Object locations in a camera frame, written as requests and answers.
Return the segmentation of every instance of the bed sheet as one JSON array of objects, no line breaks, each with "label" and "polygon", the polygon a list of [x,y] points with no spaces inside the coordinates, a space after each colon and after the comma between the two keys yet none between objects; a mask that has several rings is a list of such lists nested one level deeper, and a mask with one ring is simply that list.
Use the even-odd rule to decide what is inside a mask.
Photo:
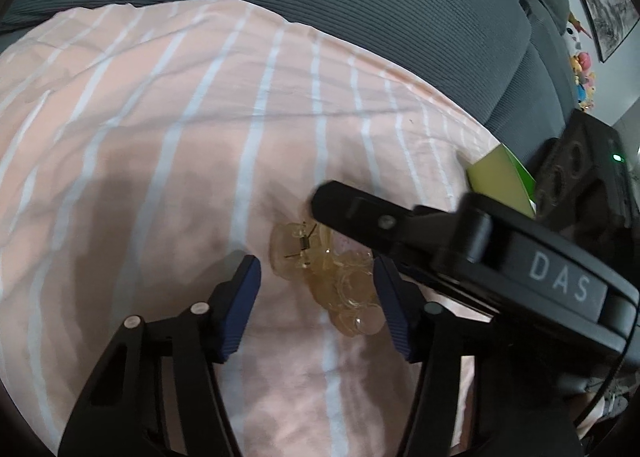
[{"label": "bed sheet", "polygon": [[270,232],[329,179],[455,209],[461,160],[496,145],[408,71],[246,2],[62,12],[0,56],[0,377],[55,452],[123,318],[177,314],[252,253],[262,287],[217,369],[244,454],[394,455],[416,369],[276,277]]}]

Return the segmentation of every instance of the framed picture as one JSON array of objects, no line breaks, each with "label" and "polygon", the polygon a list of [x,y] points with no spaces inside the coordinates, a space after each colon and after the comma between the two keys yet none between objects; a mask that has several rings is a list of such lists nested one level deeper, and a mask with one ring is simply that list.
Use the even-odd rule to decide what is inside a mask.
[{"label": "framed picture", "polygon": [[631,0],[582,0],[600,61],[605,62],[640,20]]}]

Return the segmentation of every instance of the stuffed toy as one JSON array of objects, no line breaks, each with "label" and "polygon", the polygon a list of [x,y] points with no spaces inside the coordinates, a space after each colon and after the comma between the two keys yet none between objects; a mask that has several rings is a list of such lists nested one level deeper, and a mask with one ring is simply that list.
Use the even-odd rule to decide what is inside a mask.
[{"label": "stuffed toy", "polygon": [[588,52],[582,50],[580,43],[580,33],[584,33],[589,38],[589,33],[580,25],[573,13],[569,14],[569,21],[566,25],[564,33],[564,43],[569,52],[569,63],[571,70],[574,72],[576,93],[580,108],[584,111],[591,110],[594,107],[593,93],[596,90],[594,72],[590,72],[592,62]]}]

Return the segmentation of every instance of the clear plastic object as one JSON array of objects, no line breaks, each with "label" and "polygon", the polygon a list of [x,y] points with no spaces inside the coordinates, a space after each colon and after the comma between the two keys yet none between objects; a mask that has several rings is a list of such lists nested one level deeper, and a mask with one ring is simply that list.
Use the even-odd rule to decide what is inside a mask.
[{"label": "clear plastic object", "polygon": [[367,247],[314,220],[278,224],[270,245],[273,272],[304,281],[342,334],[375,334],[385,324]]}]

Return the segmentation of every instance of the metal screw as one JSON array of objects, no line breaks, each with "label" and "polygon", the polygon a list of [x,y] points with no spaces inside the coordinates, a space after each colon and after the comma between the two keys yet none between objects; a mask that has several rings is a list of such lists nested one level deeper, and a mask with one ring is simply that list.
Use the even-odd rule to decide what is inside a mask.
[{"label": "metal screw", "polygon": [[207,302],[196,302],[191,306],[193,314],[204,314],[209,312],[209,304]]},{"label": "metal screw", "polygon": [[440,305],[437,302],[428,302],[425,306],[424,306],[424,311],[427,314],[440,314],[442,311],[444,311],[444,307],[442,305]]},{"label": "metal screw", "polygon": [[396,220],[391,215],[382,215],[378,219],[378,227],[383,230],[390,230],[396,225]]},{"label": "metal screw", "polygon": [[141,322],[142,319],[140,319],[140,316],[129,316],[126,320],[124,320],[124,326],[127,329],[135,329],[138,325],[140,325]]}]

